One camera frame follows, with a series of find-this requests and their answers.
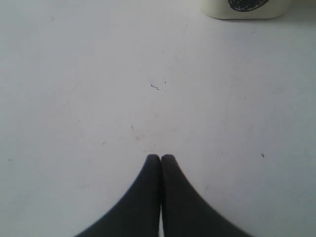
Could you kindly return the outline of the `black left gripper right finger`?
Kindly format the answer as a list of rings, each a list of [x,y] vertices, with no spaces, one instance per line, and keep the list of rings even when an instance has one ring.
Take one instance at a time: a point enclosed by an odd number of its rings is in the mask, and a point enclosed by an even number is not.
[[[173,155],[161,157],[162,226],[165,237],[248,237],[193,188]]]

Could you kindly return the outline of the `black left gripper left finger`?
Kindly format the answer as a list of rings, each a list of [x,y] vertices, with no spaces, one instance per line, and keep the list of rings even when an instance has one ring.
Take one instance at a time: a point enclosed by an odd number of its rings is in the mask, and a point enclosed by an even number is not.
[[[79,237],[157,237],[160,219],[160,158],[148,155],[123,197]]]

